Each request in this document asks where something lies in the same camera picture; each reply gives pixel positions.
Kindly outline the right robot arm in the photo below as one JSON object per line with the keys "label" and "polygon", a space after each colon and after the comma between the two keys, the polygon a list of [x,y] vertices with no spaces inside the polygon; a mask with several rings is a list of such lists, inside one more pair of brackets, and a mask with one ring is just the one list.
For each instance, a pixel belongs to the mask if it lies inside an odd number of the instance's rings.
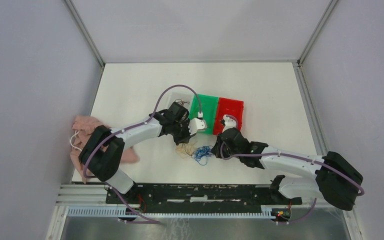
{"label": "right robot arm", "polygon": [[235,127],[220,133],[211,152],[216,158],[238,159],[249,168],[281,171],[293,177],[276,176],[269,199],[282,204],[287,199],[324,199],[330,205],[351,211],[363,196],[363,176],[339,153],[305,155],[285,151],[267,143],[248,141]]}

